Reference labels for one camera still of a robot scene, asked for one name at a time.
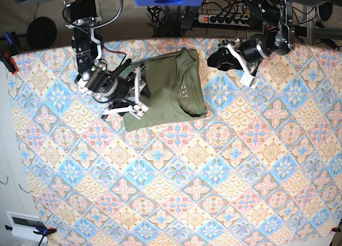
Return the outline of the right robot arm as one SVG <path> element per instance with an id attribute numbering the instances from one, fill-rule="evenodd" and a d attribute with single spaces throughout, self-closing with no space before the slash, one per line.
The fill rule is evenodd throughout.
<path id="1" fill-rule="evenodd" d="M 104 41 L 97 33 L 102 26 L 97 0 L 66 3 L 62 17 L 73 30 L 72 48 L 78 70 L 75 83 L 80 92 L 91 95 L 100 104 L 133 106 L 140 97 L 150 98 L 146 80 L 141 76 L 143 64 L 133 67 L 132 60 L 123 57 L 114 70 L 109 70 L 103 58 Z"/>

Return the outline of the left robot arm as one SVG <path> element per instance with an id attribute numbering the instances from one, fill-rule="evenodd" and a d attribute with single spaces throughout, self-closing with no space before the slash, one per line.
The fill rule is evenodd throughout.
<path id="1" fill-rule="evenodd" d="M 220 71 L 240 70 L 255 75 L 263 60 L 272 53 L 287 55 L 294 49 L 292 3 L 287 0 L 262 0 L 256 7 L 251 0 L 243 0 L 252 15 L 262 22 L 262 33 L 248 40 L 237 37 L 223 40 L 207 59 L 209 67 Z"/>

